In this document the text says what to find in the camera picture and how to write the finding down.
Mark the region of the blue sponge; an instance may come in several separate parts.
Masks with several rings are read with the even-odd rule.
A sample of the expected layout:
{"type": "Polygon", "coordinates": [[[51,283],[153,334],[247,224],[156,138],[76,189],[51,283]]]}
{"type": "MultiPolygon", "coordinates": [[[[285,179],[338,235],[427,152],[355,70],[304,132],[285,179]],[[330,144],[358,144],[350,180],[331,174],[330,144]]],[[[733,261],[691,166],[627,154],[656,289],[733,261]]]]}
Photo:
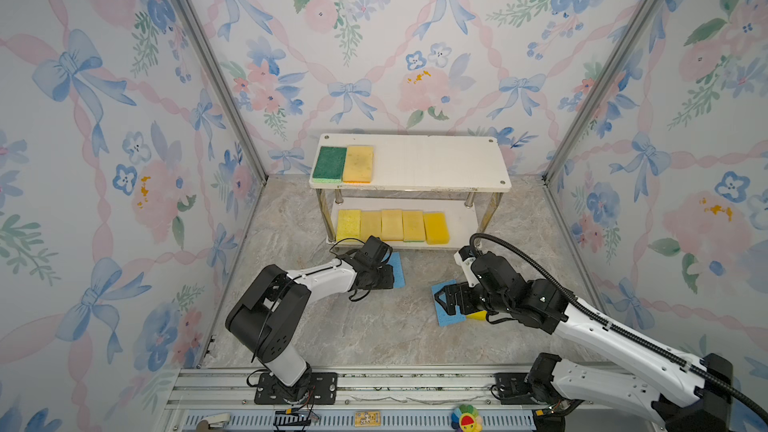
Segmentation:
{"type": "Polygon", "coordinates": [[[393,252],[387,264],[392,267],[393,288],[400,289],[405,287],[405,277],[402,270],[401,258],[399,252],[393,252]]]}
{"type": "Polygon", "coordinates": [[[456,280],[450,280],[450,281],[433,285],[431,287],[431,293],[434,299],[437,321],[440,327],[447,327],[454,324],[459,324],[467,320],[466,316],[460,313],[458,307],[455,307],[454,315],[449,315],[437,299],[437,297],[439,297],[443,302],[445,302],[446,294],[442,292],[442,289],[448,285],[456,285],[456,284],[457,284],[456,280]]]}

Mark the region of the bright yellow foam sponge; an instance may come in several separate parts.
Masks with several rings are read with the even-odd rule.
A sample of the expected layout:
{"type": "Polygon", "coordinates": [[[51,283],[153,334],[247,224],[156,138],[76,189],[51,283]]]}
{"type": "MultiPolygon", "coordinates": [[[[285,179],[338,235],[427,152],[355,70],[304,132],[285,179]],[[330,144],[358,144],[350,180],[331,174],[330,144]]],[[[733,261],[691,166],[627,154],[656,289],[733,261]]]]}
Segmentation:
{"type": "Polygon", "coordinates": [[[485,321],[487,318],[487,312],[486,311],[474,312],[474,313],[468,314],[466,318],[471,320],[477,320],[477,321],[485,321]]]}

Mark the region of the pale yellow sponge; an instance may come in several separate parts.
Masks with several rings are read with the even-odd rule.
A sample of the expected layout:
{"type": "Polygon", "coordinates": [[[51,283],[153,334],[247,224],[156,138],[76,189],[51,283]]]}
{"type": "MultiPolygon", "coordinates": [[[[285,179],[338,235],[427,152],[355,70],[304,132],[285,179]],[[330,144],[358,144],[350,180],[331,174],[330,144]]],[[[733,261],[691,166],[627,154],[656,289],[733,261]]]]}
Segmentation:
{"type": "Polygon", "coordinates": [[[344,183],[367,184],[373,178],[374,148],[372,146],[349,146],[346,149],[342,181],[344,183]]]}
{"type": "Polygon", "coordinates": [[[382,214],[380,211],[362,211],[360,217],[360,236],[367,241],[371,236],[380,238],[382,234],[382,214]]]}

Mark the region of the yellow orange-backed sponge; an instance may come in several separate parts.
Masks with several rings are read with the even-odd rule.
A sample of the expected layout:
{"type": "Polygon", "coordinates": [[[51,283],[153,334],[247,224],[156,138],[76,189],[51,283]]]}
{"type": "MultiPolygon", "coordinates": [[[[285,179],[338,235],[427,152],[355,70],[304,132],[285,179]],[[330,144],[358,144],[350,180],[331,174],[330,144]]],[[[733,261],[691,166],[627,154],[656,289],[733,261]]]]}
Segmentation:
{"type": "Polygon", "coordinates": [[[381,236],[383,241],[403,241],[403,211],[402,210],[382,210],[381,211],[381,236]]]}

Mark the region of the bright yellow cellulose sponge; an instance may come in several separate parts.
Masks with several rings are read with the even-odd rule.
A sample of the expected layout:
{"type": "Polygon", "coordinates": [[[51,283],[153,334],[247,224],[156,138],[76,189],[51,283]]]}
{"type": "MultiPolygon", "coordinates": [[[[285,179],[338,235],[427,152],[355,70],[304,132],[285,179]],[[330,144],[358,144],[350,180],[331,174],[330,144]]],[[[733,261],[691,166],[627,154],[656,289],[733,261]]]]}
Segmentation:
{"type": "Polygon", "coordinates": [[[336,241],[361,239],[362,212],[357,209],[343,209],[338,212],[336,241]]]}

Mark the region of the yellow green-backed sponge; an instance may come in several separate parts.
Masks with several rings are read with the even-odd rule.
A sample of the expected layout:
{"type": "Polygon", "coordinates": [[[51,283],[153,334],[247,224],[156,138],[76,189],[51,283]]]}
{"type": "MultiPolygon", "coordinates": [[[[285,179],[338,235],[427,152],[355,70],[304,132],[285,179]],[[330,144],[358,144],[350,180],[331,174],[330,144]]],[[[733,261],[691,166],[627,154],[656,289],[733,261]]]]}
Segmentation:
{"type": "Polygon", "coordinates": [[[402,212],[403,241],[425,242],[426,232],[422,211],[404,210],[402,212]]]}

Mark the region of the green scouring sponge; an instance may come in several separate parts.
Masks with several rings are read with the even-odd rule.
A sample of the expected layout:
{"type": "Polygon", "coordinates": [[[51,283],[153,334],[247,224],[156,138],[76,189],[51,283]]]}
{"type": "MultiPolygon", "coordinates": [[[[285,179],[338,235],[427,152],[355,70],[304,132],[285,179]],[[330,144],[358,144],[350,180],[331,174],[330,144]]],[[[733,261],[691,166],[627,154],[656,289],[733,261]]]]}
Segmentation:
{"type": "Polygon", "coordinates": [[[338,184],[342,182],[347,149],[321,146],[311,175],[316,183],[338,184]]]}

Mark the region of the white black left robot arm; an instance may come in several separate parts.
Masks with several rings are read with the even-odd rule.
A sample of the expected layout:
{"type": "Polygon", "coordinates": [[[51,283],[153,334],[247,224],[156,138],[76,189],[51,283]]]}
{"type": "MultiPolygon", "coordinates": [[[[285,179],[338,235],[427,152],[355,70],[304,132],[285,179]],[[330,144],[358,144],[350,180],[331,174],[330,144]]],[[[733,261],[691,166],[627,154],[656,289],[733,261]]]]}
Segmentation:
{"type": "Polygon", "coordinates": [[[320,266],[262,269],[228,313],[225,328],[262,365],[259,387],[267,398],[298,403],[312,397],[318,380],[292,345],[306,308],[339,294],[355,303],[372,291],[394,289],[392,254],[390,245],[371,236],[320,266]]]}

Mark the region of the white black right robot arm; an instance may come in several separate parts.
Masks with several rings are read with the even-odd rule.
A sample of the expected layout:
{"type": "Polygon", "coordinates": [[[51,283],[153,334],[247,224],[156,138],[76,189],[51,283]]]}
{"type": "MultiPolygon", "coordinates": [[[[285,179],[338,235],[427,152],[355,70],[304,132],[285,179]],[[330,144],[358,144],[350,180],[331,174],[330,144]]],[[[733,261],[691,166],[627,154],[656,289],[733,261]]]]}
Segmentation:
{"type": "Polygon", "coordinates": [[[522,379],[499,383],[499,401],[528,399],[541,415],[563,420],[594,402],[648,420],[667,431],[726,431],[733,399],[732,367],[710,354],[684,354],[614,322],[576,297],[549,274],[526,280],[502,256],[456,253],[465,281],[441,285],[433,294],[449,316],[484,313],[491,325],[516,322],[590,348],[622,367],[610,372],[542,353],[522,379]]]}

